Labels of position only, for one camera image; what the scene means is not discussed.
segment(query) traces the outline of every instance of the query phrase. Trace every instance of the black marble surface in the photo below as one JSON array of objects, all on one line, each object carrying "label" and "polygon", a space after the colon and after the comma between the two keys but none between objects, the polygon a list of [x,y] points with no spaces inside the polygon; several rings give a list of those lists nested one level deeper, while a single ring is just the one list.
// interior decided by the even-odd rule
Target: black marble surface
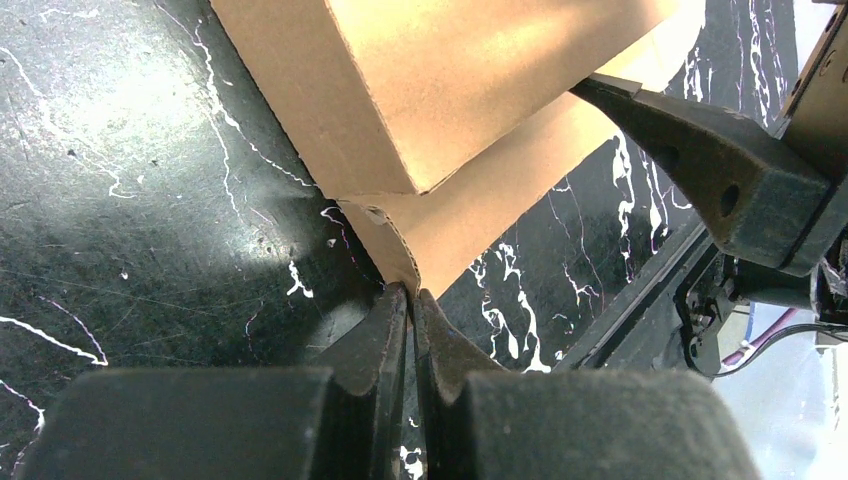
[{"label": "black marble surface", "polygon": [[[668,93],[768,127],[797,75],[790,0],[708,0]],[[0,161],[0,476],[84,372],[299,364],[381,291],[205,0],[0,5]],[[618,136],[440,303],[503,365],[548,371],[691,212]]]}]

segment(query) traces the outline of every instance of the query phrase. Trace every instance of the black plastic part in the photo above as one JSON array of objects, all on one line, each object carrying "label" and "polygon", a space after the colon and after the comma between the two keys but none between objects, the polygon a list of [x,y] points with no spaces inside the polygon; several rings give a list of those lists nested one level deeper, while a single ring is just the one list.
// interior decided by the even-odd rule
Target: black plastic part
[{"label": "black plastic part", "polygon": [[[571,91],[654,158],[723,252],[771,268],[789,262],[830,187],[789,147],[736,112],[633,82],[595,74]],[[818,261],[795,260],[798,275]]]},{"label": "black plastic part", "polygon": [[[703,223],[690,219],[642,267],[604,313],[554,368],[554,372],[605,366],[636,370],[687,368],[674,304],[678,286],[717,252]],[[718,371],[718,345],[703,349],[705,371]]]},{"label": "black plastic part", "polygon": [[733,282],[731,299],[782,305],[804,310],[812,308],[810,277],[796,277],[744,260],[726,259]]},{"label": "black plastic part", "polygon": [[454,404],[470,372],[506,370],[448,322],[429,290],[415,299],[412,319],[428,478],[483,478],[476,476],[469,419]]},{"label": "black plastic part", "polygon": [[733,311],[727,295],[722,254],[714,245],[679,275],[672,301],[682,321],[680,341],[688,368],[713,375],[721,369],[718,332]]},{"label": "black plastic part", "polygon": [[85,376],[19,478],[397,478],[406,324],[393,284],[317,367]]},{"label": "black plastic part", "polygon": [[361,443],[334,448],[363,431],[347,408],[326,368],[108,370],[66,390],[19,478],[362,478]]},{"label": "black plastic part", "polygon": [[783,271],[798,276],[808,274],[808,265],[818,263],[848,224],[848,177],[832,190],[821,208],[813,214],[807,234],[798,242]]},{"label": "black plastic part", "polygon": [[688,372],[507,372],[426,290],[413,322],[431,480],[756,478],[722,402]]},{"label": "black plastic part", "polygon": [[848,325],[848,230],[821,259],[812,278],[813,311],[819,320]]}]

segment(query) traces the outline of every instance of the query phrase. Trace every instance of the torn cardboard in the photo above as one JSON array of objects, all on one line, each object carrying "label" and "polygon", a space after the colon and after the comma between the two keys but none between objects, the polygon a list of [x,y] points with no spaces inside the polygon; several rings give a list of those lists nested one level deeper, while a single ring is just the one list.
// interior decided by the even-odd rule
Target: torn cardboard
[{"label": "torn cardboard", "polygon": [[324,195],[428,192],[684,0],[212,0]]},{"label": "torn cardboard", "polygon": [[[704,8],[704,0],[689,2],[599,71],[661,91],[694,45]],[[427,195],[363,195],[339,204],[386,281],[438,297],[616,130],[597,109],[565,94]]]}]

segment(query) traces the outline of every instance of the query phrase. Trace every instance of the cable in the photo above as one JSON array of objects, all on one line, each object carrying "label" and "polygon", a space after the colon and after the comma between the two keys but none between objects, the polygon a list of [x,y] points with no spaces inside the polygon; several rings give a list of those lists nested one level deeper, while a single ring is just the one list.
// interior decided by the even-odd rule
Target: cable
[{"label": "cable", "polygon": [[[749,348],[760,348],[766,340],[771,338],[772,335],[777,333],[784,325],[789,323],[789,320],[792,320],[796,313],[798,313],[798,310],[795,308],[787,309],[769,328],[766,329],[766,331],[761,333],[760,336],[749,344]],[[745,350],[739,349],[728,355],[727,358],[721,361],[721,363],[725,365],[736,365],[744,356]]]},{"label": "cable", "polygon": [[734,373],[738,372],[739,370],[742,370],[743,368],[747,367],[748,365],[753,363],[754,360],[757,359],[757,357],[762,355],[763,352],[768,350],[769,347],[771,347],[775,343],[779,342],[780,340],[783,340],[784,338],[792,336],[792,335],[797,335],[799,333],[805,333],[805,332],[819,332],[819,333],[822,333],[822,334],[827,335],[829,337],[835,338],[837,340],[841,340],[841,341],[848,340],[848,338],[840,337],[838,335],[840,333],[848,333],[848,326],[846,326],[846,325],[836,325],[836,324],[832,324],[832,323],[805,323],[805,324],[801,324],[801,325],[792,325],[792,326],[783,328],[781,330],[778,330],[773,335],[769,336],[768,339],[765,342],[763,342],[763,344],[760,346],[760,348],[754,350],[754,353],[748,358],[748,360],[743,362],[741,365],[734,368],[733,370],[730,370],[730,371],[727,371],[727,372],[721,372],[721,373],[706,373],[703,370],[701,370],[700,368],[698,368],[698,365],[695,363],[695,359],[692,358],[692,347],[695,345],[695,342],[698,340],[698,337],[694,337],[694,338],[692,338],[692,340],[689,341],[689,345],[686,346],[686,348],[683,351],[683,354],[686,357],[686,363],[689,364],[689,367],[692,368],[693,370],[695,370],[696,372],[700,373],[701,375],[703,375],[705,377],[709,377],[709,378],[721,378],[721,377],[726,377],[728,375],[733,375]]}]

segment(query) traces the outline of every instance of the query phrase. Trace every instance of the hole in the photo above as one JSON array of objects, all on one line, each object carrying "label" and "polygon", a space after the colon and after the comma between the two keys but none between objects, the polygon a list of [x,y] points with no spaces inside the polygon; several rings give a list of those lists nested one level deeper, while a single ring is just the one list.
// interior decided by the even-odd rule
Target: hole
[{"label": "hole", "polygon": [[736,208],[736,202],[739,201],[739,187],[731,185],[721,195],[721,216],[726,217],[733,213]]},{"label": "hole", "polygon": [[827,70],[830,68],[830,65],[833,63],[833,57],[836,56],[836,50],[831,50],[831,52],[827,55],[827,58],[822,62],[821,69],[819,70],[819,76],[823,77]]},{"label": "hole", "polygon": [[666,173],[671,172],[677,167],[680,162],[680,151],[671,145],[665,145],[656,149],[654,161],[665,170]]},{"label": "hole", "polygon": [[830,20],[827,21],[827,26],[824,27],[824,31],[829,32],[830,28],[833,27],[833,22],[835,22],[835,21],[836,21],[836,13],[834,13],[833,16],[830,17]]}]

